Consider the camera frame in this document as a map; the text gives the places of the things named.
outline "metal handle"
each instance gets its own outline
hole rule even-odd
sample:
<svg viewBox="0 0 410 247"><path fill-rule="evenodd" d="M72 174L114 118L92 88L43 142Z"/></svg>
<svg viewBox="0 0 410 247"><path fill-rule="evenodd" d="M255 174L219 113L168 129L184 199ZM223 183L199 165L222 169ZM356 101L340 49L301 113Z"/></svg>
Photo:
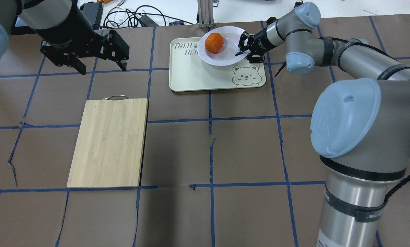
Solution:
<svg viewBox="0 0 410 247"><path fill-rule="evenodd" d="M131 97L127 97L125 95L113 95L111 97L105 97L104 99L108 100L123 100L123 99L131 99Z"/></svg>

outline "orange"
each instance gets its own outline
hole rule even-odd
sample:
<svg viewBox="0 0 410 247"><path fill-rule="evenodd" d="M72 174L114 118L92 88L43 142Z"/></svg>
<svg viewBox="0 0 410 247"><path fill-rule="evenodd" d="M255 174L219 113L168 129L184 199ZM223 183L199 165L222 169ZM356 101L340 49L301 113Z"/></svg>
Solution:
<svg viewBox="0 0 410 247"><path fill-rule="evenodd" d="M212 33L205 40L205 48L211 53L218 53L223 47L223 37L220 33Z"/></svg>

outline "white floor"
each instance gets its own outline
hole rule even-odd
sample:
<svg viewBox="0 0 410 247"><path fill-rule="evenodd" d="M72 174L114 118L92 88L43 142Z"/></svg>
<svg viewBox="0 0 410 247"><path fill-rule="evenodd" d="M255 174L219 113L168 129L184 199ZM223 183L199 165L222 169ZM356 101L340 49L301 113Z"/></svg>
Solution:
<svg viewBox="0 0 410 247"><path fill-rule="evenodd" d="M93 0L79 0L79 6ZM119 0L103 4L103 18ZM410 0L312 0L321 11L321 16L346 17L389 14L410 14ZM188 22L196 23L196 0L125 0L122 8L135 10L140 5L152 5L167 16L176 17ZM271 16L282 17L294 7L295 0L220 0L219 6L214 7L214 22L250 22L267 20ZM157 13L151 8L141 8L147 13ZM124 13L118 13L115 21L125 18ZM158 24L164 25L159 16L151 16Z"/></svg>

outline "power adapter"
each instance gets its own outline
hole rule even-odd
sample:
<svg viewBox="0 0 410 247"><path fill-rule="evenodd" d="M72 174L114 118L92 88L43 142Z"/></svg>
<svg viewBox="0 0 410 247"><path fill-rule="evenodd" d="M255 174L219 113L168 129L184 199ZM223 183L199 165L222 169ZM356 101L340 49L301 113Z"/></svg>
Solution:
<svg viewBox="0 0 410 247"><path fill-rule="evenodd" d="M149 26L159 26L154 22L148 15L143 14L139 19L138 22L141 24L143 27L149 27Z"/></svg>

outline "bear illustration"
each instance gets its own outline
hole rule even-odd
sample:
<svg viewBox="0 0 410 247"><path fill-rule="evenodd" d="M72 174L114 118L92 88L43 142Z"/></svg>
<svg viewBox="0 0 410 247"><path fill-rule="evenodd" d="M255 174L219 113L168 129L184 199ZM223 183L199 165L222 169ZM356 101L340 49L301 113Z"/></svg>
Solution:
<svg viewBox="0 0 410 247"><path fill-rule="evenodd" d="M233 67L233 83L237 86L252 86L254 84L260 85L262 78L258 73L258 65L253 64L250 67L240 67L238 65Z"/></svg>

